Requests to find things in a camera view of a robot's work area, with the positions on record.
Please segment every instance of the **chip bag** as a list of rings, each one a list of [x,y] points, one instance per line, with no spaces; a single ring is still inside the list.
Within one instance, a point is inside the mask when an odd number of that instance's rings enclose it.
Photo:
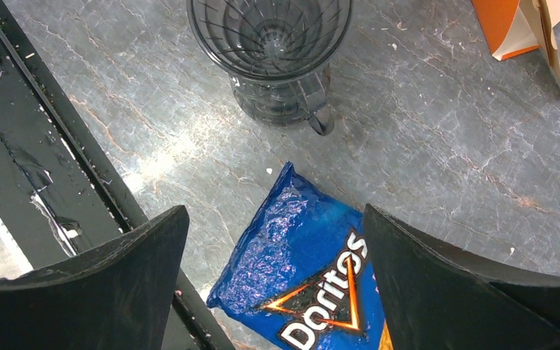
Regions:
[[[207,306],[281,349],[385,343],[362,213],[318,191],[291,163],[239,239]]]

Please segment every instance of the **black plastic part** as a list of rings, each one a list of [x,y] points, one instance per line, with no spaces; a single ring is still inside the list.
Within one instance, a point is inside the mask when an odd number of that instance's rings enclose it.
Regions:
[[[0,279],[0,349],[159,349],[189,222],[176,207],[69,260]]]
[[[0,31],[7,37],[7,41],[16,45],[8,45],[11,53],[16,50],[25,53],[35,53],[35,49],[27,36],[13,18],[3,1],[0,0]],[[46,67],[39,55],[34,55],[23,61],[29,84],[37,91],[41,91],[44,108],[55,121],[55,127],[65,135],[64,138],[71,151],[81,163],[81,167],[94,185],[96,192],[101,196],[104,204],[114,215],[124,232],[143,225],[147,217],[138,205],[130,190],[125,185],[120,175],[110,163],[104,151],[99,146],[93,135],[71,105],[67,95]],[[187,330],[195,338],[195,342],[202,349],[234,349],[216,319],[207,309],[204,302],[187,279],[183,271],[177,277],[177,287],[181,295],[174,295],[173,307]],[[171,331],[169,319],[167,332]],[[177,322],[174,328],[180,328]],[[167,349],[177,349],[167,345]]]
[[[0,216],[43,268],[68,258],[58,225],[79,231],[69,239],[75,253],[121,232],[13,59],[0,40]]]
[[[367,205],[395,349],[560,350],[560,277],[466,252]]]

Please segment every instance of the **gray marble countertop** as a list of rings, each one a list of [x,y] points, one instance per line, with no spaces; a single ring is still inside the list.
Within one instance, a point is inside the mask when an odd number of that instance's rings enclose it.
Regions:
[[[560,275],[559,91],[539,52],[490,56],[470,0],[356,1],[324,138],[245,117],[186,1],[5,2],[147,215],[187,206],[203,298],[287,160],[352,206]],[[269,347],[215,314],[238,348]]]

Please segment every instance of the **cardboard box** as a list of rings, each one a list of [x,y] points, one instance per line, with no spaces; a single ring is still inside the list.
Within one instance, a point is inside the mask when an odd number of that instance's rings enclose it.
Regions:
[[[560,87],[553,27],[560,0],[472,0],[493,57],[501,61],[540,48]]]

